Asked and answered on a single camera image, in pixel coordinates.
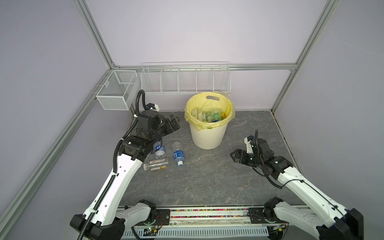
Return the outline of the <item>clear bottle green label front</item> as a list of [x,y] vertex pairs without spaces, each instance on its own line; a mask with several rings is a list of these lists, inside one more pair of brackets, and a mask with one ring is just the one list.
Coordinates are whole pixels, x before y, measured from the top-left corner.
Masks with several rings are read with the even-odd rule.
[[192,111],[192,116],[194,118],[196,118],[197,120],[199,120],[199,121],[203,120],[203,113],[202,113],[202,111],[200,109],[194,109]]

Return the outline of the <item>clear bottle green white label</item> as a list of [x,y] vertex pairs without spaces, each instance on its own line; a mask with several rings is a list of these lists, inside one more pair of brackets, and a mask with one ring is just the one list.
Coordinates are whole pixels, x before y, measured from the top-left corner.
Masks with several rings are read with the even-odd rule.
[[202,117],[203,117],[203,122],[208,122],[208,123],[212,122],[211,112],[203,112]]

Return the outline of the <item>clear bottle blue label white cap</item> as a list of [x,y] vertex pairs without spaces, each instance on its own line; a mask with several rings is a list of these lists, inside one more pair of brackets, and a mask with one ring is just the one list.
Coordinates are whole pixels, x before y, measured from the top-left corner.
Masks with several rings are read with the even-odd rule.
[[213,109],[211,111],[211,118],[213,123],[222,121],[223,119],[225,119],[225,113],[222,112],[220,109]]

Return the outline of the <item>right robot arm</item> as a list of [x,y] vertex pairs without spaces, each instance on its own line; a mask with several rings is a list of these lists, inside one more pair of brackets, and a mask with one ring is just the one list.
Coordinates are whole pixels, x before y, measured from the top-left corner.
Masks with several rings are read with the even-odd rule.
[[293,224],[317,240],[364,239],[364,217],[358,210],[347,209],[319,190],[289,160],[276,156],[266,140],[249,136],[245,144],[246,150],[230,154],[235,163],[259,168],[274,187],[287,187],[313,211],[308,214],[275,197],[264,204],[267,222]]

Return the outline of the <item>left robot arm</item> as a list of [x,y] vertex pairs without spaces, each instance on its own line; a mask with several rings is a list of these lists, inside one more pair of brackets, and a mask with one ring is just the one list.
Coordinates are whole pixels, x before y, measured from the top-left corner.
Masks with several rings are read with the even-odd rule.
[[179,129],[178,118],[159,114],[158,106],[147,104],[145,91],[139,90],[133,120],[115,147],[109,177],[84,213],[74,215],[70,222],[79,233],[79,240],[119,240],[126,229],[156,222],[156,204],[146,200],[120,214],[117,210],[133,176],[154,151],[155,144]]

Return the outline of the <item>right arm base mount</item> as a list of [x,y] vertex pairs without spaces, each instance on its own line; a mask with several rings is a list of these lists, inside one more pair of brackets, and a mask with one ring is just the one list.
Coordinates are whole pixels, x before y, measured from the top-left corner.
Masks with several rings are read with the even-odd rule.
[[262,207],[248,208],[247,216],[252,224],[283,224],[274,214],[265,213]]

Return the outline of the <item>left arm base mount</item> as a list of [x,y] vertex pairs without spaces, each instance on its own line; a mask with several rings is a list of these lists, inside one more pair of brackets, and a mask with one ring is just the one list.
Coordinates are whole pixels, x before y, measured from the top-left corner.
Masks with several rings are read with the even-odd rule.
[[156,209],[151,212],[149,218],[143,222],[139,222],[136,226],[168,226],[171,219],[170,209]]

